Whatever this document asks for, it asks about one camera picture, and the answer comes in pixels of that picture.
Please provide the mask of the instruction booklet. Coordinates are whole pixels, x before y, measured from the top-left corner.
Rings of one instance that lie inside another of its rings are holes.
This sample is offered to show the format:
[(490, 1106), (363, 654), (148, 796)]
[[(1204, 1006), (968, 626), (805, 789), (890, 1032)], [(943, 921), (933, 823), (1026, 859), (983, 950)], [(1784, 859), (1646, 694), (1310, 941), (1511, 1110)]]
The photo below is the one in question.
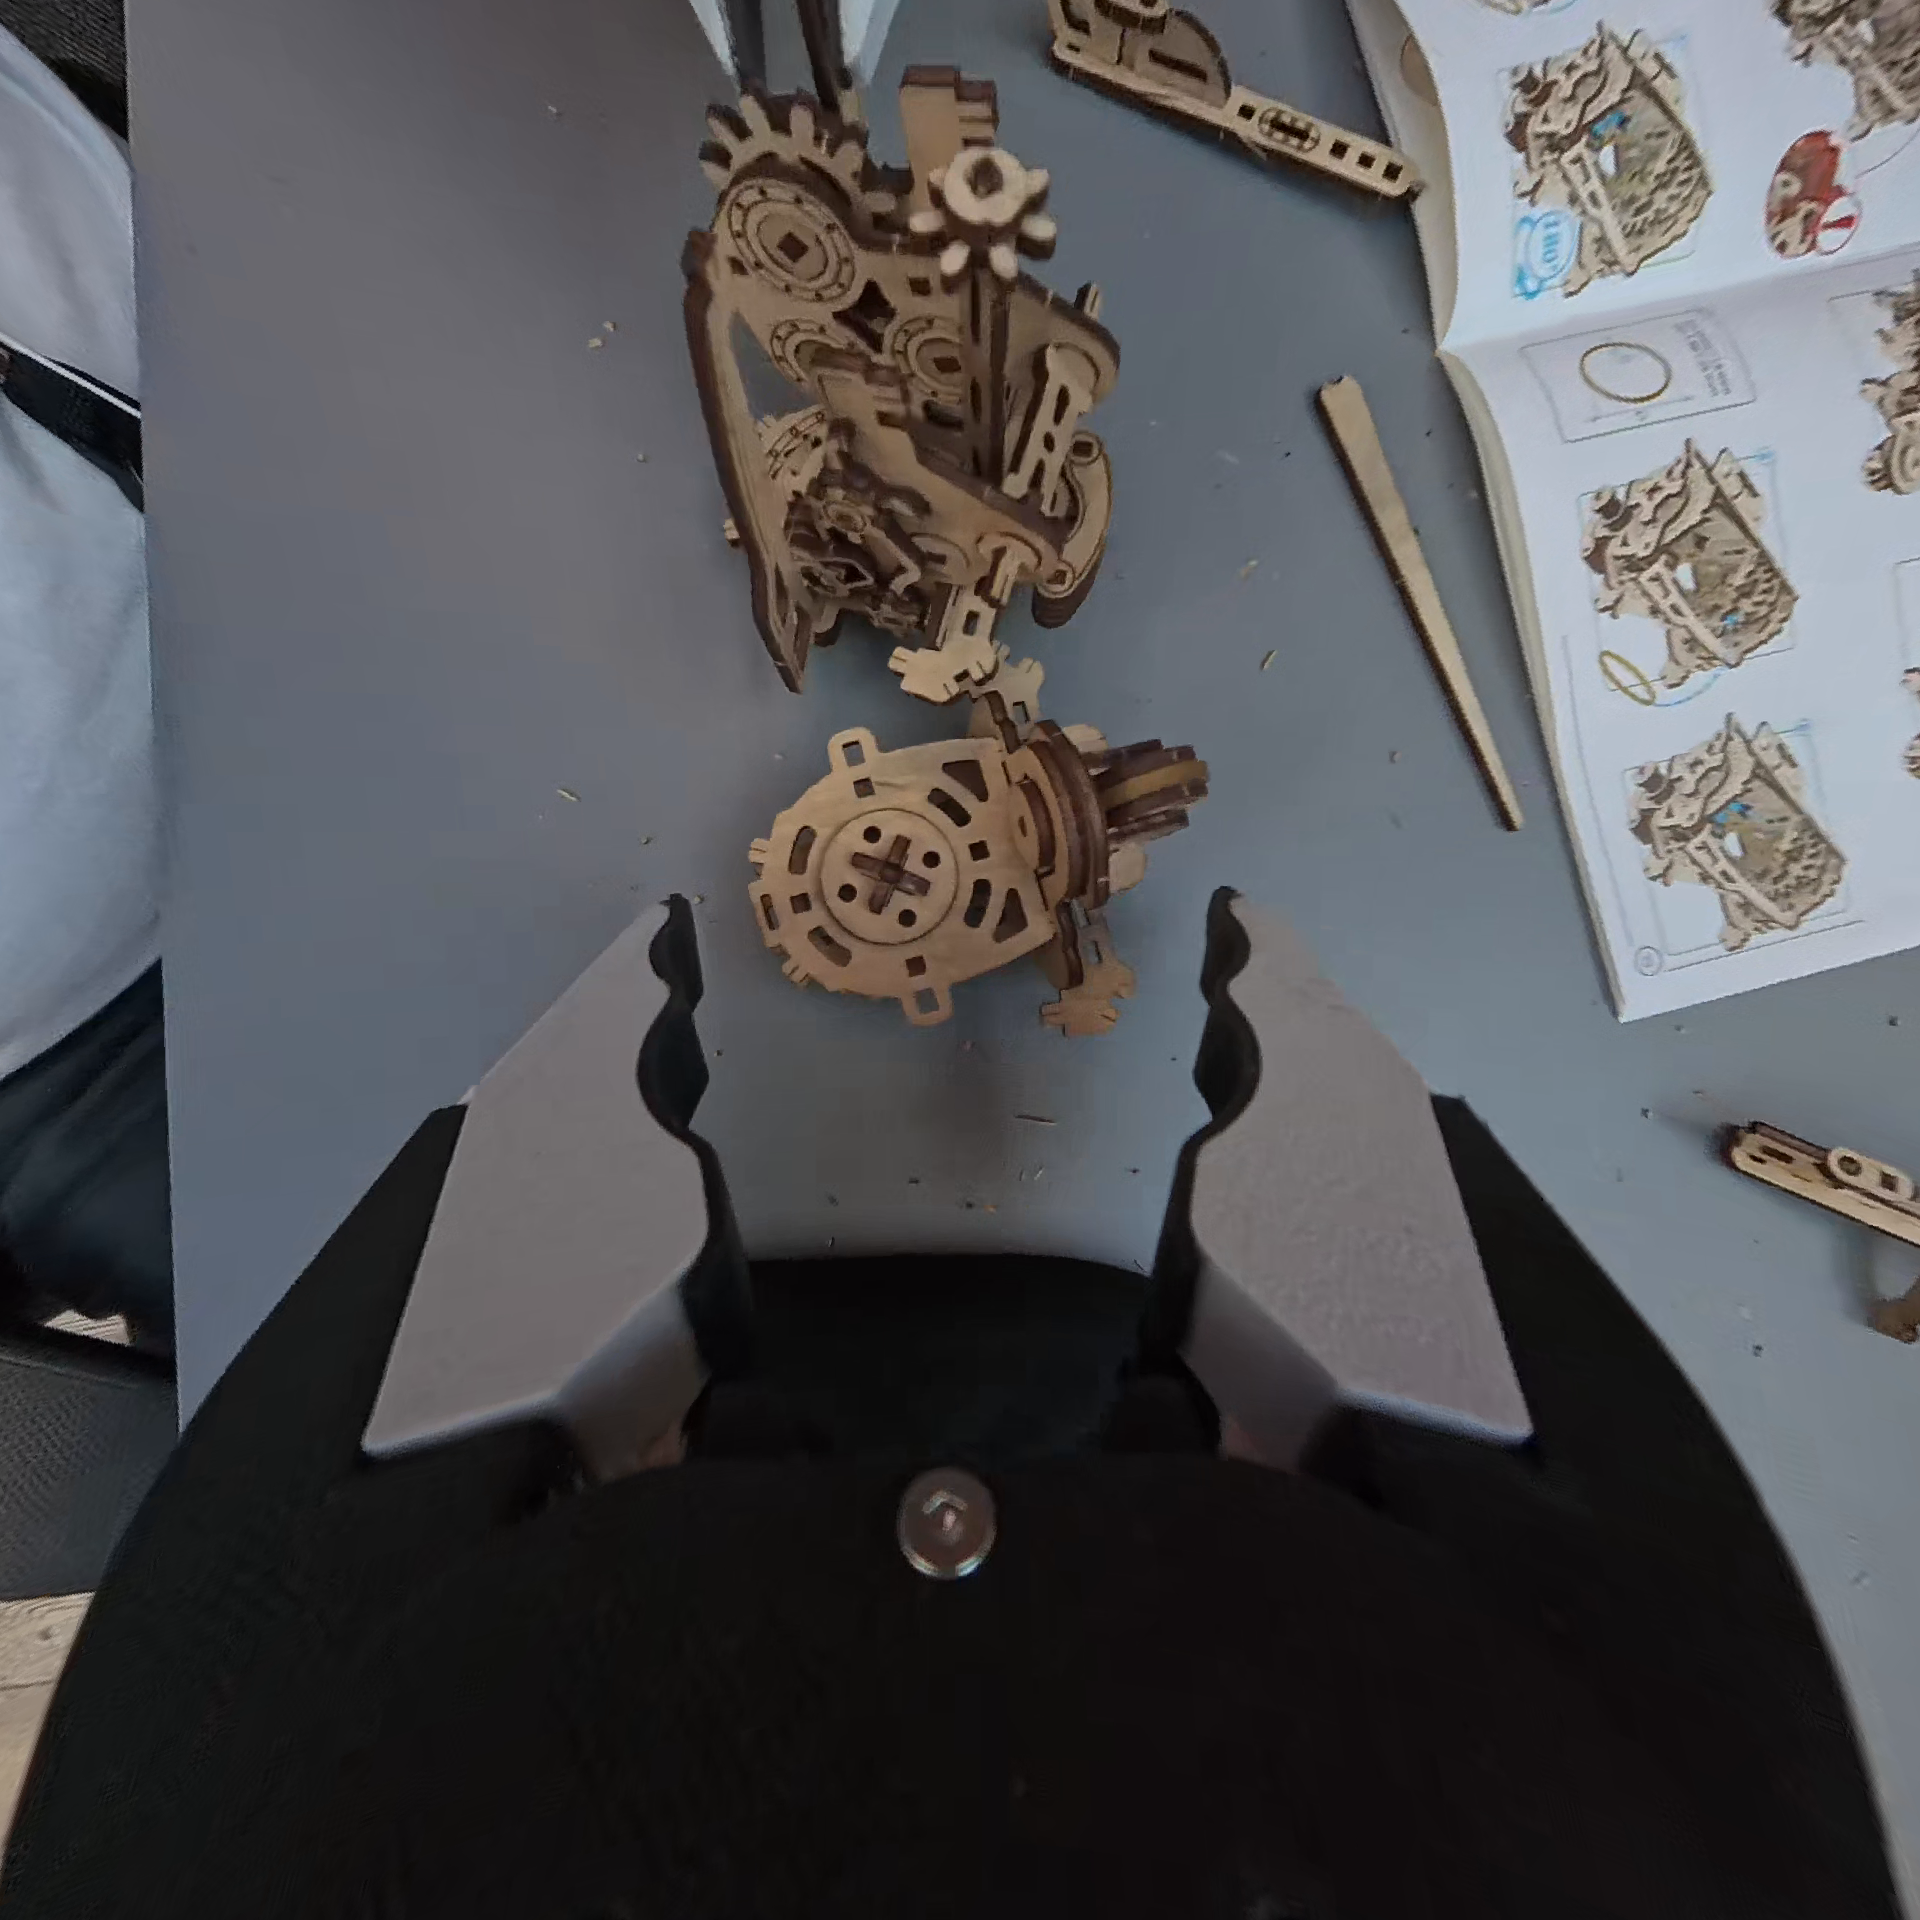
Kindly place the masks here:
[(1920, 9), (1348, 3), (1620, 1018), (1920, 937)]

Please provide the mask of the person's dark trousers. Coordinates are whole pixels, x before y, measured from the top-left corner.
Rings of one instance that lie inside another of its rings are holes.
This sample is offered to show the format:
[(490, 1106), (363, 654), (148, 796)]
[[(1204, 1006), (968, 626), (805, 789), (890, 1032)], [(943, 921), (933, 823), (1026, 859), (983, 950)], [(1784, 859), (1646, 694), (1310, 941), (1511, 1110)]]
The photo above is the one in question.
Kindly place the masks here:
[(120, 1313), (174, 1358), (174, 1163), (163, 972), (148, 966), (0, 1082), (5, 1300)]

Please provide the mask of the grey desk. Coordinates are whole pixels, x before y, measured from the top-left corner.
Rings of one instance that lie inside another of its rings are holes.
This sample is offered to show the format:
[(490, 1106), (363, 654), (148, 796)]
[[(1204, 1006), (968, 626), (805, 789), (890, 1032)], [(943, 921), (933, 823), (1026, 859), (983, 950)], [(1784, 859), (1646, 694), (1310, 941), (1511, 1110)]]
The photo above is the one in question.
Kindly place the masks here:
[[(1046, 70), (1041, 3), (901, 3), (898, 72), (996, 81), (1097, 284), (1113, 532), (1015, 650), (1041, 710), (1211, 758), (1109, 924), (1136, 995), (1041, 972), (955, 1018), (792, 988), (748, 848), (830, 732), (943, 738), (884, 638), (786, 693), (724, 542), (676, 254), (726, 77), (693, 3), (129, 3), (181, 1417), (412, 1124), (684, 894), (701, 1132), (753, 1256), (1026, 1248), (1149, 1263), (1204, 1120), (1213, 889), (1290, 924), (1475, 1106), (1716, 1409), (1914, 1852), (1914, 1261), (1716, 1163), (1774, 1120), (1914, 1171), (1914, 957), (1620, 1022), (1589, 937), (1410, 213)], [(1504, 832), (1331, 453), (1355, 378), (1526, 829)]]

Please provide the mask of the person's white shirt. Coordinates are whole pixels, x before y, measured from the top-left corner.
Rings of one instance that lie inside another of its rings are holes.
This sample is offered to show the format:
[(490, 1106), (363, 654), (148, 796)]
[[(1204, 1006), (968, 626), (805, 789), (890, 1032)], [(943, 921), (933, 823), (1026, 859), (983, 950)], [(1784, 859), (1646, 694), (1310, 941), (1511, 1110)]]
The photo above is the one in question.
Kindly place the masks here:
[[(137, 400), (123, 143), (0, 38), (0, 324)], [(0, 1068), (160, 957), (146, 519), (79, 444), (0, 425)]]

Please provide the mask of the large wooden gear model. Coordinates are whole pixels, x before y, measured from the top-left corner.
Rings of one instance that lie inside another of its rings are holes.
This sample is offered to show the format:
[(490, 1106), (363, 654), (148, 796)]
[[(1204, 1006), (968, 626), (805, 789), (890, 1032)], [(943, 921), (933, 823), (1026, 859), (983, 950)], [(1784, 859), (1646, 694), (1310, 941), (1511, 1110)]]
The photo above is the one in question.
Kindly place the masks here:
[(689, 235), (689, 351), (753, 634), (784, 682), (840, 618), (898, 638), (929, 707), (1000, 694), (1037, 718), (1037, 659), (996, 624), (1080, 615), (1109, 539), (1109, 452), (1088, 412), (1120, 343), (1097, 286), (1046, 293), (1046, 168), (996, 143), (996, 88), (901, 72), (907, 168), (805, 89), (703, 114), (715, 184)]

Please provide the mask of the round wooden gear module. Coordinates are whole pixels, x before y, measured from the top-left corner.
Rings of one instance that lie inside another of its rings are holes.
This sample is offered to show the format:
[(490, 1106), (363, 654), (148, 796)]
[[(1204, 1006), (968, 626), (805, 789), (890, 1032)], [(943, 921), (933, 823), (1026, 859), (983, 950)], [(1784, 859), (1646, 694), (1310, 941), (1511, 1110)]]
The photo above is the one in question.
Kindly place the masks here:
[(1041, 1022), (1109, 1032), (1134, 967), (1106, 907), (1146, 844), (1211, 791), (1194, 748), (1109, 748), (989, 693), (974, 732), (884, 751), (830, 741), (830, 772), (751, 844), (751, 907), (792, 983), (952, 1018), (952, 993), (1022, 957), (1054, 995)]

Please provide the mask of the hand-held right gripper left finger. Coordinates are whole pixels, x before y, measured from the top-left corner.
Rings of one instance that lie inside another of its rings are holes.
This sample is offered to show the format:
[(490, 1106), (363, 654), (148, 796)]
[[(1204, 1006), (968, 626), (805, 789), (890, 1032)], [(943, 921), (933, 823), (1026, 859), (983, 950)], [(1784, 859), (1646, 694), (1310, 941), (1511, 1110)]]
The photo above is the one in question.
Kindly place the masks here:
[(599, 1484), (664, 1466), (748, 1363), (751, 1261), (715, 1146), (689, 898), (635, 916), (460, 1110), (363, 1450), (558, 1427)]

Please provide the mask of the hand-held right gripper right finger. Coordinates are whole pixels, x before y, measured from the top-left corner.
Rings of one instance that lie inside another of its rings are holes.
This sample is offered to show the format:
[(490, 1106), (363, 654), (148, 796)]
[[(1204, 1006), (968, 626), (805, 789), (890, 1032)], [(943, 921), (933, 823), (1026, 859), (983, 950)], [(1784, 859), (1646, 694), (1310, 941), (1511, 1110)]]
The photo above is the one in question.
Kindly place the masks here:
[(1211, 1120), (1180, 1146), (1140, 1358), (1236, 1455), (1299, 1470), (1341, 1417), (1519, 1447), (1534, 1417), (1428, 1082), (1241, 894), (1204, 911)]

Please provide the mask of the long wooden strip piece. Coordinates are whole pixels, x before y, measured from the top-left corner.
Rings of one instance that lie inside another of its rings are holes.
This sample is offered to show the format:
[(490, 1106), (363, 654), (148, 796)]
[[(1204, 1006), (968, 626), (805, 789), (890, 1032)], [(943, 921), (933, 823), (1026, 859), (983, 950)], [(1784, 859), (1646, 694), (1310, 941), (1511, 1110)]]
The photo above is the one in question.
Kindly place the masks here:
[(1163, 0), (1051, 0), (1051, 64), (1134, 111), (1230, 137), (1378, 202), (1415, 202), (1426, 174), (1393, 145), (1235, 81), (1211, 27)]

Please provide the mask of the wooden strip with crosspiece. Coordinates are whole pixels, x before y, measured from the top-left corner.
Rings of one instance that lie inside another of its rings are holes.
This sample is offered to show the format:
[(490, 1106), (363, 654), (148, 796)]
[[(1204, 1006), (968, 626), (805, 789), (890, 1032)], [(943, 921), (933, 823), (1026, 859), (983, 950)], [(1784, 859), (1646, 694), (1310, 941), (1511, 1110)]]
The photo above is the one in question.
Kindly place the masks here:
[(1914, 1180), (1889, 1162), (1850, 1146), (1820, 1146), (1759, 1120), (1726, 1129), (1720, 1162), (1759, 1189), (1800, 1196), (1901, 1248), (1920, 1248)]

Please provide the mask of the pointed wooden stick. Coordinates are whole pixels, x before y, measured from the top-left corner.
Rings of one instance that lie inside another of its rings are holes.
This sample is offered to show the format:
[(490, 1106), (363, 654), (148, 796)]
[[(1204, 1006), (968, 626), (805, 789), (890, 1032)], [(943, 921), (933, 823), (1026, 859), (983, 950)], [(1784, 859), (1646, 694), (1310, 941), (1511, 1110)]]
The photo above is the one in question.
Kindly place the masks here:
[(1438, 680), (1438, 688), (1451, 707), (1451, 722), (1475, 755), (1485, 791), (1489, 791), (1500, 829), (1519, 832), (1526, 829), (1519, 791), (1517, 791), (1517, 782), (1500, 765), (1500, 751), (1493, 741), (1493, 726), (1489, 726), (1485, 701), (1475, 693), (1463, 650), (1451, 634), (1451, 615), (1438, 596), (1421, 532), (1410, 523), (1406, 498), (1401, 498), (1396, 472), (1393, 472), (1393, 462), (1378, 444), (1372, 411), (1370, 411), (1355, 378), (1322, 381), (1315, 390), (1315, 411), (1321, 411), (1322, 433), (1331, 441), (1331, 453), (1339, 453), (1339, 462), (1341, 462), (1341, 472), (1355, 493), (1355, 507), (1359, 507), (1359, 513), (1364, 513), (1364, 523), (1378, 542), (1378, 558), (1382, 558), (1393, 589), (1401, 593), (1401, 607), (1406, 607), (1410, 626), (1415, 626), (1415, 638), (1428, 654), (1428, 668), (1431, 668), (1431, 680)]

